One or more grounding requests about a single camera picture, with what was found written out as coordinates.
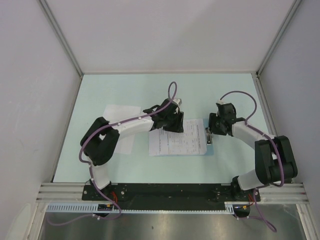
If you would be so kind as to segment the metal clipboard clip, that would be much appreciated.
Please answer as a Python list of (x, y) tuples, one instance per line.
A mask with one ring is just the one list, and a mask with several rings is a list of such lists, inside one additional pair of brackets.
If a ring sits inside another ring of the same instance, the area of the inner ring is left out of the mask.
[(212, 145), (213, 144), (213, 134), (211, 133), (210, 129), (208, 127), (205, 128), (205, 138), (206, 138), (206, 144)]

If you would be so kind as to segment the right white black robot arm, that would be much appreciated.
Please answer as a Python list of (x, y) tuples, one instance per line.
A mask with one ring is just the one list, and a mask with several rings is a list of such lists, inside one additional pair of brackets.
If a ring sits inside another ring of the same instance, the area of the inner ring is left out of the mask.
[(286, 180), (297, 177), (298, 167), (288, 137), (267, 134), (237, 117), (232, 103), (218, 101), (217, 112), (209, 114), (208, 131), (213, 135), (237, 138), (254, 150), (254, 169), (235, 176), (230, 194), (242, 201), (249, 191), (267, 185), (282, 187)]

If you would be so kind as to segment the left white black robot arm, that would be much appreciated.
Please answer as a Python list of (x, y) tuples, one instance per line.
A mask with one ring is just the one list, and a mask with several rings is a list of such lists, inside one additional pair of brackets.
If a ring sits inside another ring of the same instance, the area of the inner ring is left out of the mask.
[(93, 194), (100, 200), (110, 196), (111, 180), (107, 175), (107, 162), (112, 158), (117, 143), (138, 133), (163, 129), (182, 133), (184, 113), (180, 98), (165, 99), (161, 105), (143, 110), (140, 115), (116, 123), (104, 117), (97, 118), (80, 141), (79, 159), (89, 164)]

